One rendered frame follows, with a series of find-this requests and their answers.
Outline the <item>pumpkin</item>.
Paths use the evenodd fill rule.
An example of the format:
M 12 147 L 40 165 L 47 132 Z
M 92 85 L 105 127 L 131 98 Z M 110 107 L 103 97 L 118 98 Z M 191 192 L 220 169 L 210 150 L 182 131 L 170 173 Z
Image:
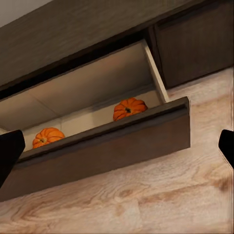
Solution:
M 33 149 L 64 138 L 64 134 L 57 128 L 44 128 L 33 140 Z
M 137 100 L 133 97 L 129 99 L 124 99 L 119 105 L 117 105 L 114 108 L 113 119 L 115 121 L 123 117 L 128 117 L 136 113 L 145 111 L 147 109 L 148 107 L 146 106 L 143 100 Z

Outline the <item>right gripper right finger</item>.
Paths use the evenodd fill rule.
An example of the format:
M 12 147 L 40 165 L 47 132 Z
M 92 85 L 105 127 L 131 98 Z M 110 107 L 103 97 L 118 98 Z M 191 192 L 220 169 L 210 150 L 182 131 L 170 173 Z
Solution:
M 224 129 L 218 146 L 234 169 L 234 132 Z

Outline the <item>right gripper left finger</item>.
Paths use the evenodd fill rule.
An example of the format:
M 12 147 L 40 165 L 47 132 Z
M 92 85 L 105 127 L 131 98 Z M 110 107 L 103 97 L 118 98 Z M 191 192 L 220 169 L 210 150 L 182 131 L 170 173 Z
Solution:
M 0 135 L 0 188 L 25 149 L 22 130 Z

